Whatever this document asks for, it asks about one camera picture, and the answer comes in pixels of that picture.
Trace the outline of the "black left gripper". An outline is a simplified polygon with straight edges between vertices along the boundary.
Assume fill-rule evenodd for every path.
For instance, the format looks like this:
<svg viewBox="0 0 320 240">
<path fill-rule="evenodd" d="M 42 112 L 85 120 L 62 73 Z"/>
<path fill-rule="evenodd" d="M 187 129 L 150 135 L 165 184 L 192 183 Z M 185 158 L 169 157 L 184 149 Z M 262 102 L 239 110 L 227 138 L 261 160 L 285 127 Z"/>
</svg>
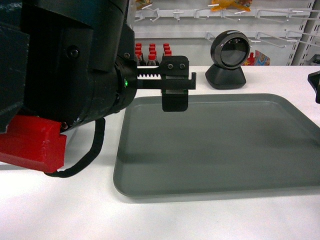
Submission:
<svg viewBox="0 0 320 240">
<path fill-rule="evenodd" d="M 189 90 L 196 89 L 195 72 L 189 79 L 189 60 L 186 56 L 164 56 L 155 68 L 138 68 L 136 61 L 120 56 L 115 60 L 117 87 L 115 100 L 109 110 L 115 114 L 128 107 L 137 89 L 161 90 L 164 112 L 184 112 L 188 108 Z M 130 86 L 136 80 L 136 88 Z"/>
</svg>

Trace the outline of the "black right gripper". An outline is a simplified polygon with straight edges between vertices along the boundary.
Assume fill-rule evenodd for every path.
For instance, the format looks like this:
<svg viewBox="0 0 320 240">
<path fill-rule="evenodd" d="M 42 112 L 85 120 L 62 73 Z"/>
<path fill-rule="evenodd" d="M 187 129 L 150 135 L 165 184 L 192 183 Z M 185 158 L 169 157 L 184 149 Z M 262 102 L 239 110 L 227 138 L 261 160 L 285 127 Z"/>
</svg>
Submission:
<svg viewBox="0 0 320 240">
<path fill-rule="evenodd" d="M 315 91 L 315 102 L 320 104 L 320 71 L 310 73 L 307 77 L 307 80 Z"/>
</svg>

